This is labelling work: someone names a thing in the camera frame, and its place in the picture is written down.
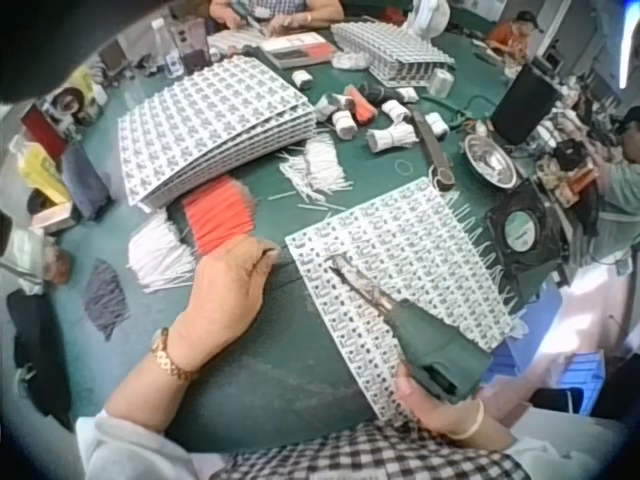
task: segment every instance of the worker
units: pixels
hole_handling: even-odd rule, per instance
[[[585,266],[624,254],[640,241],[640,106],[629,109],[616,126],[618,146],[614,148],[591,141],[575,127],[567,125],[563,130],[584,142],[599,173],[597,236],[576,230],[573,263]]]
[[[248,0],[251,15],[266,22],[269,36],[284,35],[295,30],[325,28],[344,19],[338,0]],[[229,6],[229,0],[212,0],[209,13],[217,22],[232,30],[245,22]]]
[[[212,478],[589,478],[595,462],[558,456],[544,442],[516,440],[484,414],[483,404],[439,402],[399,366],[397,399],[421,426],[363,424],[327,441],[253,455],[216,455],[200,476],[189,454],[163,436],[188,388],[216,355],[250,326],[277,252],[249,236],[236,237],[204,257],[184,313],[156,340],[95,418],[81,418],[76,434],[88,480]],[[433,434],[459,443],[443,442]]]
[[[529,57],[529,37],[538,30],[538,20],[529,11],[523,10],[515,20],[494,28],[487,37],[487,46],[503,53],[516,63],[524,64]]]

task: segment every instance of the hand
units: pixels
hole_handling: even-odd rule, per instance
[[[242,235],[200,261],[189,304],[169,332],[168,353],[179,367],[200,369],[247,331],[276,257],[272,244]]]
[[[409,368],[401,364],[395,378],[396,399],[413,413],[422,426],[434,433],[461,435],[478,418],[478,403],[467,401],[449,405],[433,398],[411,378]]]
[[[292,22],[292,15],[276,15],[267,25],[267,35],[277,37],[282,35]]]
[[[276,15],[267,25],[267,33],[270,37],[282,35],[287,30],[296,30],[308,25],[311,14],[308,12],[294,13],[293,15]]]
[[[226,7],[224,11],[220,13],[219,18],[222,20],[221,23],[224,23],[231,30],[238,30],[245,25],[245,21],[229,7]]]

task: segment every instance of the gold bracelet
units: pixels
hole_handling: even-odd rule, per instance
[[[455,440],[457,442],[461,440],[466,440],[471,437],[474,433],[478,431],[480,425],[482,425],[482,420],[484,420],[484,403],[482,400],[476,400],[480,404],[480,410],[478,411],[478,418],[476,418],[475,423],[471,426],[469,430],[464,432],[462,435],[448,435],[451,440]]]
[[[176,377],[180,382],[189,383],[195,380],[200,375],[200,372],[189,372],[183,370],[178,365],[173,363],[173,360],[167,353],[167,339],[169,338],[169,329],[161,328],[153,336],[153,343],[151,345],[151,353],[153,354],[156,362],[160,365],[165,372],[170,376]]]

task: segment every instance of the fan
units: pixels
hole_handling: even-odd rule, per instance
[[[498,255],[508,273],[519,275],[560,262],[560,220],[532,180],[522,182],[487,212]]]

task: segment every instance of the table surface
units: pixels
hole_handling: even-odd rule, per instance
[[[449,100],[463,106],[473,95],[499,101],[507,86],[500,70],[473,56],[474,47],[463,37],[444,34],[436,40],[456,58],[456,82]],[[345,72],[329,64],[308,68],[315,103],[325,92],[342,92],[350,83],[373,81],[368,72]],[[125,82],[114,91],[103,117],[86,132],[84,146],[97,169],[109,177],[116,203],[99,223],[86,223],[66,232],[61,245],[74,257],[68,285],[52,295],[65,345],[74,416],[100,411],[111,391],[149,350],[153,333],[168,326],[187,302],[189,288],[144,294],[127,269],[127,244],[146,215],[130,207],[124,195],[117,144],[117,118],[168,84],[164,78]],[[438,111],[422,101],[423,112]],[[492,107],[477,102],[475,115]],[[449,114],[442,112],[445,119]],[[391,124],[382,114],[374,128]],[[353,207],[414,181],[427,173],[428,163],[418,146],[373,155],[362,128],[349,142],[336,140],[340,163],[352,191],[339,192],[331,202]],[[457,179],[459,205],[468,203],[482,225],[484,212],[502,195],[472,173],[460,150],[462,134],[443,143]],[[403,176],[395,161],[403,159],[413,173]],[[274,155],[255,160],[232,174],[258,199],[255,234],[284,245],[285,236],[321,221],[325,212],[304,210],[297,196],[268,201],[292,190],[279,172],[281,159]],[[484,229],[479,243],[490,239]],[[90,324],[82,308],[82,292],[97,258],[118,272],[127,297],[129,318],[105,342]],[[542,284],[549,268],[534,272],[521,282],[523,296],[530,297]],[[250,331],[215,359],[189,389],[168,435],[192,451],[257,449],[303,441],[372,419],[373,411],[360,392],[347,365],[299,277],[295,265],[276,269],[269,280],[264,307]]]

